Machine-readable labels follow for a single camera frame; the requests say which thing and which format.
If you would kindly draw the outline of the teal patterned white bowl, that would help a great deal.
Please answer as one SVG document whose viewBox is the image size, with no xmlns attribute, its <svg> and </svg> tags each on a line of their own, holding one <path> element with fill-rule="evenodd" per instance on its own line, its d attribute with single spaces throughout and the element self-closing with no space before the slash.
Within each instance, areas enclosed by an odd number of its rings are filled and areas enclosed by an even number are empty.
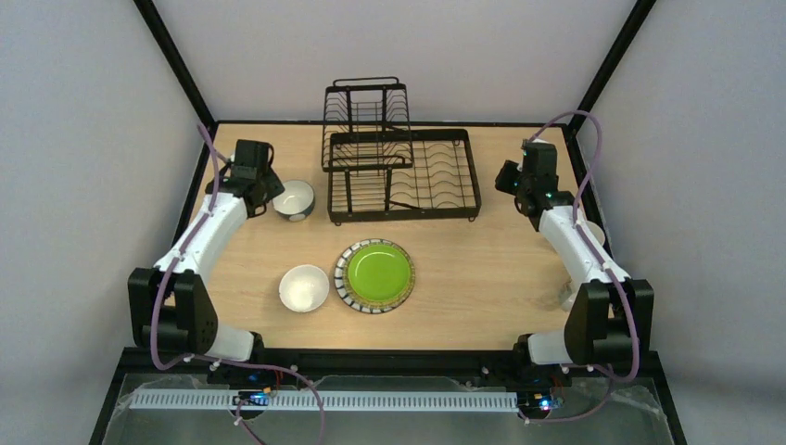
<svg viewBox="0 0 786 445">
<path fill-rule="evenodd" d="M 301 180 L 283 182 L 284 192 L 272 200 L 275 212 L 290 222 L 308 218 L 315 207 L 313 187 Z"/>
</svg>

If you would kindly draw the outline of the yellow mug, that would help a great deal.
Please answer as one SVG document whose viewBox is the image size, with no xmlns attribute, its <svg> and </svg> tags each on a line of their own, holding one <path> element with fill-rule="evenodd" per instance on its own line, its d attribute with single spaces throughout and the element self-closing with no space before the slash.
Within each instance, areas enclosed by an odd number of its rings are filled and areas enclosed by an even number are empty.
<svg viewBox="0 0 786 445">
<path fill-rule="evenodd" d="M 592 234 L 592 236 L 597 240 L 597 242 L 604 246 L 606 244 L 606 235 L 603 229 L 595 222 L 587 221 L 587 226 Z"/>
</svg>

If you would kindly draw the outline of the plain white bowl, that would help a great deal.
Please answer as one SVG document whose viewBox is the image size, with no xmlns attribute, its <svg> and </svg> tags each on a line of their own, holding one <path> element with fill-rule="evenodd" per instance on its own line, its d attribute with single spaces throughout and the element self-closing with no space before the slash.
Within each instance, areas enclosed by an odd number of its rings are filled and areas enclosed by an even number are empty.
<svg viewBox="0 0 786 445">
<path fill-rule="evenodd" d="M 327 274 L 311 264 L 296 266 L 280 280 L 279 299 L 292 312 L 312 312 L 320 308 L 330 292 Z"/>
</svg>

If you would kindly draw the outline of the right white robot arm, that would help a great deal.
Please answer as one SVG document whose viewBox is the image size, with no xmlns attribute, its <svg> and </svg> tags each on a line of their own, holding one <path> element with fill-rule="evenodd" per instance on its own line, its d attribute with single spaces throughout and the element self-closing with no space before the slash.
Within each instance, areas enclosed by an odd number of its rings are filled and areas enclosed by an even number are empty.
<svg viewBox="0 0 786 445">
<path fill-rule="evenodd" d="M 526 337 L 531 362 L 599 368 L 628 361 L 638 368 L 648 348 L 653 288 L 635 280 L 603 249 L 569 191 L 559 188 L 557 150 L 526 140 L 520 161 L 506 161 L 495 179 L 497 190 L 513 196 L 558 254 L 570 281 L 559 298 L 567 311 L 564 327 Z"/>
</svg>

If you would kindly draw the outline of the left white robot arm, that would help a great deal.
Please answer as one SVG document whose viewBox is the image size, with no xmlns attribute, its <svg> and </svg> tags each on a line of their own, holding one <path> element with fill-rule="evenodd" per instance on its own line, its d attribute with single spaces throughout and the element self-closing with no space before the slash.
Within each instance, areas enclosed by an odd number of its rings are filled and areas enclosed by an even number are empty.
<svg viewBox="0 0 786 445">
<path fill-rule="evenodd" d="M 221 321 L 207 283 L 235 232 L 284 191 L 273 170 L 273 146 L 239 139 L 207 182 L 196 216 L 170 250 L 127 282 L 133 340 L 142 348 L 246 362 L 260 336 Z"/>
</svg>

